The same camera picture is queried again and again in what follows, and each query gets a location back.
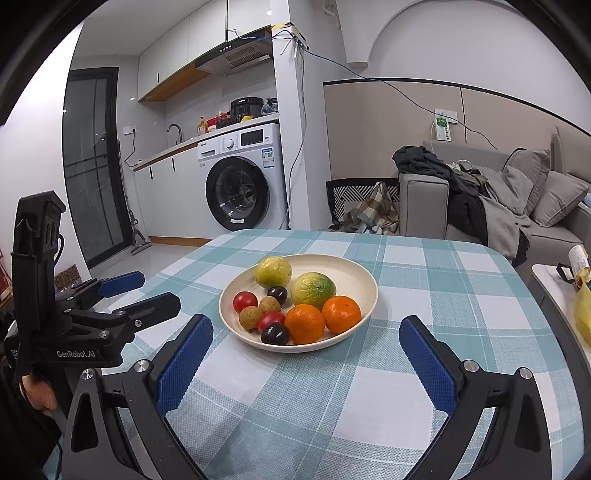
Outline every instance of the range hood vent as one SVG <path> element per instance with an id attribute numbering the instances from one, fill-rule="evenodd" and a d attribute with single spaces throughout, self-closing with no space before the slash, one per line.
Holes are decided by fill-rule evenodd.
<path id="1" fill-rule="evenodd" d="M 215 75 L 230 75 L 273 57 L 271 34 L 267 30 L 258 30 L 248 37 L 260 40 L 236 38 L 226 42 L 195 60 L 195 68 Z"/>

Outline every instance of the checkered tablecloth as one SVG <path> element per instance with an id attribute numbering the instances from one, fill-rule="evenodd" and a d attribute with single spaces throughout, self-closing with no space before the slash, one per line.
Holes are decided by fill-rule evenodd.
<path id="1" fill-rule="evenodd" d="M 304 252 L 345 257 L 374 275 L 379 300 L 370 321 L 343 342 L 310 353 L 279 355 L 235 338 L 217 310 L 224 287 L 269 254 Z M 563 479 L 583 453 L 579 403 L 560 347 L 523 282 L 488 248 L 399 236 L 240 231 L 196 249 L 111 309 L 168 291 L 181 299 L 182 313 L 138 334 L 116 371 L 152 358 L 193 314 L 211 318 L 212 347 L 180 407 L 167 415 L 210 479 L 404 478 L 446 418 L 400 347 L 398 327 L 409 314 L 460 359 L 491 372 L 513 374 L 521 366 L 534 372 L 554 479 Z M 469 472 L 489 410 L 454 478 Z"/>

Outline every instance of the orange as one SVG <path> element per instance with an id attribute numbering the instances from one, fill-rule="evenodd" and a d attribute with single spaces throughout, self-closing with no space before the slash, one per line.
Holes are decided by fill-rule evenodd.
<path id="1" fill-rule="evenodd" d="M 322 307 L 322 315 L 329 330 L 338 334 L 346 332 L 359 323 L 361 309 L 353 299 L 337 295 L 326 300 Z"/>
<path id="2" fill-rule="evenodd" d="M 285 316 L 285 328 L 296 345 L 314 343 L 324 333 L 324 317 L 313 305 L 296 305 Z"/>

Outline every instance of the tile floor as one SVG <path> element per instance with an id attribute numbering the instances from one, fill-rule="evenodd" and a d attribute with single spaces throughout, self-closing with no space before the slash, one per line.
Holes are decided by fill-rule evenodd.
<path id="1" fill-rule="evenodd" d="M 130 255 L 101 270 L 100 265 L 92 270 L 92 275 L 96 278 L 112 278 L 125 273 L 140 271 L 144 274 L 146 280 L 153 277 L 159 271 L 175 263 L 180 258 L 185 257 L 195 250 L 195 247 L 180 247 L 177 245 L 152 245 L 147 250 L 137 255 Z M 103 299 L 95 305 L 96 311 L 107 309 L 116 302 L 122 295 L 117 295 L 109 299 Z"/>

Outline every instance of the soap bottle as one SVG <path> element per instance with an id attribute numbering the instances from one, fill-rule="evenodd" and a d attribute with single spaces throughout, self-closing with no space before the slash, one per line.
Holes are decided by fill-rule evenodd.
<path id="1" fill-rule="evenodd" d="M 198 126 L 197 126 L 197 136 L 199 137 L 200 135 L 206 134 L 207 133 L 207 123 L 205 123 L 205 117 L 200 116 L 199 117 L 201 119 L 201 121 L 199 122 Z"/>

